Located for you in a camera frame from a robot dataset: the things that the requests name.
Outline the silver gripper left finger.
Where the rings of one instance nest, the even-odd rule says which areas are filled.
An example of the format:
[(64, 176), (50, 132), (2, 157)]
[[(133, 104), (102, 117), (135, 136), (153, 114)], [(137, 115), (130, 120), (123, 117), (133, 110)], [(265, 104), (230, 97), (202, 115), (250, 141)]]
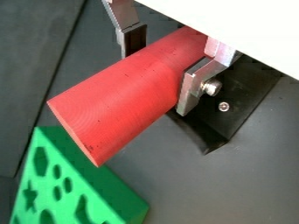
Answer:
[(135, 0), (102, 0), (117, 29), (117, 42), (126, 58), (146, 47), (147, 24), (139, 21)]

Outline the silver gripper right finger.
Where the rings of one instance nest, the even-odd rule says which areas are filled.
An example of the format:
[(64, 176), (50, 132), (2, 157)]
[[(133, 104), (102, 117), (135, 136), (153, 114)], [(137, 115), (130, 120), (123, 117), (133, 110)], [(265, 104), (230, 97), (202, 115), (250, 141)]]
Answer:
[(223, 72), (242, 56), (242, 52), (219, 40), (209, 37), (205, 56), (186, 70), (182, 79), (182, 90), (177, 104), (177, 113), (186, 116), (205, 94), (215, 96), (222, 88), (217, 75)]

